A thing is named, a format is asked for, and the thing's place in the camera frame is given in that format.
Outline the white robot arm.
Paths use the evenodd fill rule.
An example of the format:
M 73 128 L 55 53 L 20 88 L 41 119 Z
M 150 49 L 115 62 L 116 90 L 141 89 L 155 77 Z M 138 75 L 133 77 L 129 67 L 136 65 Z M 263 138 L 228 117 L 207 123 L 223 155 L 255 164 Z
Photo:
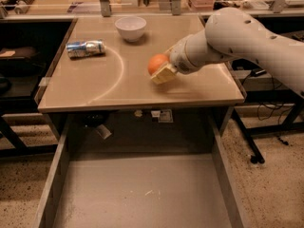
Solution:
M 275 34 L 257 19 L 235 8 L 208 18 L 203 30 L 180 39 L 151 74 L 155 84 L 191 74 L 210 64 L 244 59 L 266 70 L 296 93 L 304 94 L 304 43 Z

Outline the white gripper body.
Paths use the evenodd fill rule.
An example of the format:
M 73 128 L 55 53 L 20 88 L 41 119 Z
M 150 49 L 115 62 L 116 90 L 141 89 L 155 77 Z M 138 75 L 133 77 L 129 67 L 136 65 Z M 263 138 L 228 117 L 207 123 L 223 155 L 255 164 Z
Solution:
M 179 40 L 169 49 L 169 59 L 171 65 L 181 74 L 191 74 L 197 72 L 199 68 L 193 65 L 186 54 L 186 40 Z

